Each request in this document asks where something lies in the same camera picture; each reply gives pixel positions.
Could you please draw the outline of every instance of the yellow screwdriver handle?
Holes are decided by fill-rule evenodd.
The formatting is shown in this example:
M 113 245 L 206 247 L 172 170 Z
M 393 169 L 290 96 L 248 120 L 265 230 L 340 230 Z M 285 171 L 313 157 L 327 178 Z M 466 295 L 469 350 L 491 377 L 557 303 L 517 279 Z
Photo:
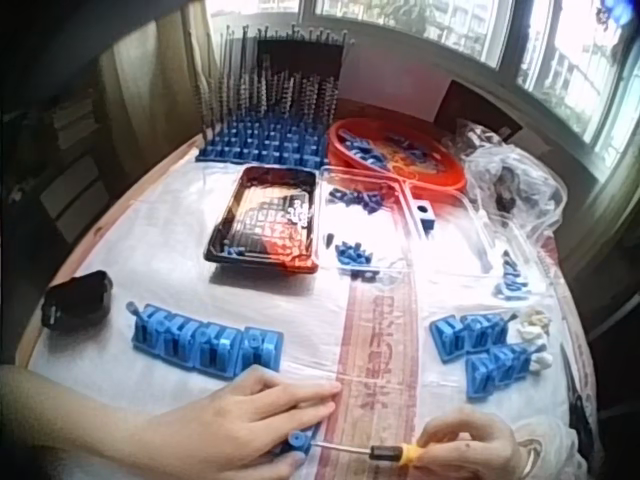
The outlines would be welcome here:
M 416 459 L 422 455 L 424 448 L 420 448 L 417 445 L 402 444 L 402 458 L 398 462 L 398 465 L 413 465 Z

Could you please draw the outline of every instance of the table edge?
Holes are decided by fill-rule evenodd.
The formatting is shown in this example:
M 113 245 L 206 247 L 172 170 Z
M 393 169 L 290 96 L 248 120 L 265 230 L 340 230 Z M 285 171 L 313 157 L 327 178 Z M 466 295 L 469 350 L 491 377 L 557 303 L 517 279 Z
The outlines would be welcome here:
M 71 279 L 96 245 L 104 238 L 113 225 L 126 213 L 129 207 L 138 200 L 147 190 L 156 185 L 178 165 L 188 160 L 186 155 L 194 148 L 203 145 L 202 135 L 197 135 L 191 140 L 174 150 L 168 157 L 153 167 L 146 175 L 138 180 L 115 204 L 91 227 L 86 235 L 67 257 L 62 267 L 58 270 L 50 285 L 56 285 Z M 27 326 L 20 337 L 16 349 L 14 363 L 23 368 L 28 368 L 36 344 L 42 334 L 40 323 L 40 307 L 29 319 Z

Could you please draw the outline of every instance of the screwdriver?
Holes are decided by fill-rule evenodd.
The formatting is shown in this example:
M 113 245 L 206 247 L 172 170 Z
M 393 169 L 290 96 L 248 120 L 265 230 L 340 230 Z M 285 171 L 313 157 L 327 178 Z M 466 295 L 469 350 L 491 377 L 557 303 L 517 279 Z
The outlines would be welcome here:
M 336 452 L 352 453 L 355 455 L 367 455 L 369 460 L 376 462 L 394 462 L 398 465 L 412 465 L 418 458 L 424 448 L 417 445 L 372 445 L 369 448 L 345 447 L 342 445 L 333 445 L 325 442 L 311 442 L 314 447 L 326 448 Z

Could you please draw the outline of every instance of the window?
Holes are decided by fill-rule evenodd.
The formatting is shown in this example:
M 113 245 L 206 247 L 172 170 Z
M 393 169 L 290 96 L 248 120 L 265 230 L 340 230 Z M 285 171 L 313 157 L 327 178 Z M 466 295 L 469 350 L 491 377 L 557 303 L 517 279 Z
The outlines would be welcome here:
M 518 83 L 585 140 L 592 139 L 617 71 L 620 29 L 596 22 L 600 0 L 534 0 Z
M 611 122 L 603 132 L 598 152 L 603 156 L 607 167 L 612 167 L 620 158 L 640 118 L 640 61 L 631 74 L 623 79 L 620 95 L 612 106 L 609 118 Z
M 216 29 L 227 21 L 252 28 L 269 24 L 273 31 L 299 22 L 303 31 L 348 30 L 363 45 L 397 39 L 475 88 L 491 93 L 498 85 L 496 99 L 529 113 L 540 133 L 586 158 L 601 179 L 602 166 L 611 167 L 624 152 L 640 116 L 640 37 L 633 59 L 628 48 L 637 37 L 637 20 L 616 26 L 608 19 L 608 0 L 205 1 L 218 19 L 211 22 Z M 257 13 L 267 15 L 220 18 Z M 405 34 L 424 41 L 405 43 Z M 604 158 L 601 165 L 589 163 L 598 158 L 594 152 Z
M 298 0 L 206 0 L 211 16 L 249 15 L 265 12 L 297 12 Z
M 507 8 L 498 8 L 501 2 Z M 395 28 L 492 66 L 500 55 L 490 50 L 502 49 L 510 13 L 510 0 L 318 0 L 316 5 L 320 15 Z

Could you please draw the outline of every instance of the black plastic tray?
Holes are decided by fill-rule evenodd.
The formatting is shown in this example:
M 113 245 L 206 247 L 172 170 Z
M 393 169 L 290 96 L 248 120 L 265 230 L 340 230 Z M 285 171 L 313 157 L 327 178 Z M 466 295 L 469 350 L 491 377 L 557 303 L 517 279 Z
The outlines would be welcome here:
M 310 170 L 245 167 L 211 233 L 205 260 L 315 273 L 316 185 Z

